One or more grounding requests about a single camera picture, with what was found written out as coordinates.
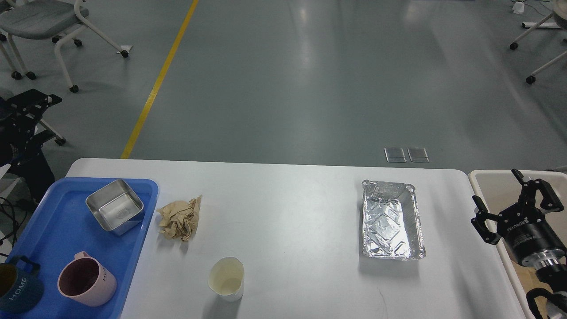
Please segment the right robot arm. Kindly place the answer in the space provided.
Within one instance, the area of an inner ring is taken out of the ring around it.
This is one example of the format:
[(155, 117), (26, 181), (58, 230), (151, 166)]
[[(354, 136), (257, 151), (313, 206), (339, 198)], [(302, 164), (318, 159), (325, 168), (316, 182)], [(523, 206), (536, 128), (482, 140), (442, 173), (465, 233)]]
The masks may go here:
[(566, 317), (566, 237), (546, 220), (566, 210), (566, 175), (555, 171), (474, 170), (468, 176), (476, 205), (470, 221), (496, 246), (524, 316)]

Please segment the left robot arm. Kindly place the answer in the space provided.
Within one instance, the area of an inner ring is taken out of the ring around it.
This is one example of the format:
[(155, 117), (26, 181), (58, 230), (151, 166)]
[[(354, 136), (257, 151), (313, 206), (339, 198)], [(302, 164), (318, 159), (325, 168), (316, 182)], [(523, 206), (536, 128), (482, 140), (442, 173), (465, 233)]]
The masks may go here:
[(44, 119), (44, 113), (62, 102), (55, 94), (29, 89), (1, 97), (1, 165), (20, 165), (38, 155), (43, 144), (54, 139), (62, 146), (66, 139)]

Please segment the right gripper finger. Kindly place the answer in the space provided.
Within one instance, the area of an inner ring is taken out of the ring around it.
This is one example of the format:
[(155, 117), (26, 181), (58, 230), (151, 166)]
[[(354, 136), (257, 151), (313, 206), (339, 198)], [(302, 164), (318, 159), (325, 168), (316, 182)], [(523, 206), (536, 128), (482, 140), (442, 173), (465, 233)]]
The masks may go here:
[(497, 245), (500, 242), (502, 236), (498, 232), (490, 231), (486, 224), (486, 221), (491, 220), (496, 223), (502, 222), (502, 215), (491, 214), (480, 196), (474, 195), (472, 196), (472, 200), (476, 205), (476, 211), (474, 218), (470, 220), (471, 224), (485, 243), (490, 245)]
[(540, 209), (544, 214), (564, 210), (564, 206), (549, 182), (543, 179), (528, 179), (518, 169), (512, 169), (512, 174), (518, 180), (522, 189), (517, 204), (521, 208), (535, 208), (536, 194), (541, 194)]

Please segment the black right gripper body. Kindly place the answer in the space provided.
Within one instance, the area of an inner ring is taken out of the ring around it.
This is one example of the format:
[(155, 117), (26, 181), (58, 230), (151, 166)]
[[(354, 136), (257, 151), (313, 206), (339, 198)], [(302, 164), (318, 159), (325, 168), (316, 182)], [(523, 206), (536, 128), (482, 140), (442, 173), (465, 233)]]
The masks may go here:
[(566, 246), (536, 207), (512, 204), (498, 217), (497, 233), (519, 265), (535, 267), (539, 258), (559, 260), (566, 256)]

